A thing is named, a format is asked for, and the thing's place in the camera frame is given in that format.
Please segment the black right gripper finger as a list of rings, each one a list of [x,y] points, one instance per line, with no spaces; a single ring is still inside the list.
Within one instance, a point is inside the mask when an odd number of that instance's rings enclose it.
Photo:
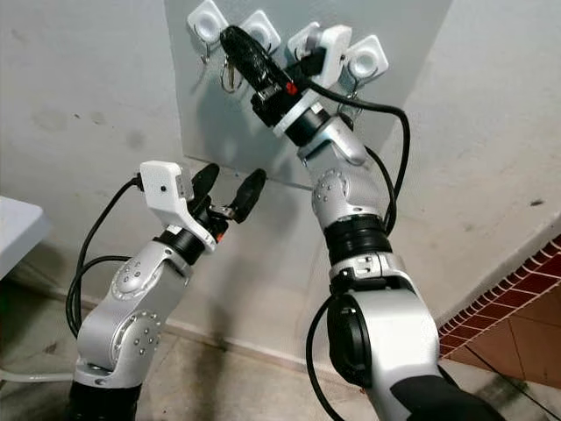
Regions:
[[[252,76],[285,76],[268,51],[239,25],[225,28],[225,53],[249,83]]]
[[[221,32],[219,40],[233,67],[257,93],[271,96],[275,93],[275,61],[248,32]]]

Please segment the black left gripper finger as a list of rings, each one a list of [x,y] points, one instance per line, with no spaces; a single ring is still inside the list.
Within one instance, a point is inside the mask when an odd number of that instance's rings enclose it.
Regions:
[[[192,176],[191,185],[193,199],[203,199],[209,196],[220,171],[221,168],[219,165],[210,163]]]
[[[237,189],[235,200],[231,202],[231,219],[245,222],[250,212],[256,207],[261,191],[267,181],[267,173],[258,168],[252,171]]]

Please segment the white folding table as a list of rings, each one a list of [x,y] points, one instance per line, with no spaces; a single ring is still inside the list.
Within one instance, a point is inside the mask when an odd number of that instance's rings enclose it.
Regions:
[[[39,205],[0,197],[0,278],[4,278],[51,232]]]

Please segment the white square wall hook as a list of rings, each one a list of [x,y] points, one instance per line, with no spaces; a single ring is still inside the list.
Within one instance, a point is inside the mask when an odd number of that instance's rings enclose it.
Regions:
[[[214,0],[202,0],[188,14],[186,25],[203,45],[200,59],[205,67],[209,64],[214,49],[220,46],[220,33],[228,27],[228,20],[214,4]]]
[[[373,33],[348,48],[344,64],[354,87],[377,79],[390,68],[380,39]]]
[[[239,27],[248,32],[249,36],[252,36],[270,54],[275,53],[283,44],[280,33],[276,31],[275,25],[264,11],[254,11],[252,15],[241,21]]]
[[[300,31],[289,37],[286,49],[293,61],[303,60],[304,57],[312,54],[314,49],[319,46],[321,26],[316,21],[308,23]]]

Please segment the grey wall board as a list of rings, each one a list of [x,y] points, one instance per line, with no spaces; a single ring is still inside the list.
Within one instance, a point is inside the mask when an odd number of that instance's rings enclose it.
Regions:
[[[278,138],[252,112],[248,85],[236,95],[220,87],[224,53],[204,47],[189,30],[188,15],[202,0],[165,0],[181,126],[181,149],[189,158],[249,172],[264,168],[270,180],[309,187],[309,174],[295,146]],[[214,0],[230,24],[255,11],[288,39],[308,23],[349,25],[353,39],[375,35],[387,54],[388,72],[359,92],[362,100],[403,107],[415,88],[451,0]]]

